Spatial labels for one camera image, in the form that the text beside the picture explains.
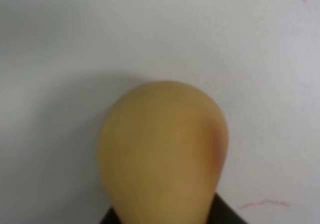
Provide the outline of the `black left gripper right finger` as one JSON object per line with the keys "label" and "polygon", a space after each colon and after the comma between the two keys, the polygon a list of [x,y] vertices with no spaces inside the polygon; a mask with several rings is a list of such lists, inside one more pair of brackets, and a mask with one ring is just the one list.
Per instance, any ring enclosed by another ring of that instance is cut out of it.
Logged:
{"label": "black left gripper right finger", "polygon": [[206,222],[207,224],[247,224],[217,193],[214,195]]}

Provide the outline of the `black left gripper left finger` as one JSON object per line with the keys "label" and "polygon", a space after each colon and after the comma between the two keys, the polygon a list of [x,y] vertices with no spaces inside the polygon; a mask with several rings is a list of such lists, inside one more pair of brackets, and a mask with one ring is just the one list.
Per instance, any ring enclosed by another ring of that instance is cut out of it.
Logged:
{"label": "black left gripper left finger", "polygon": [[121,224],[121,220],[115,210],[111,207],[99,224]]}

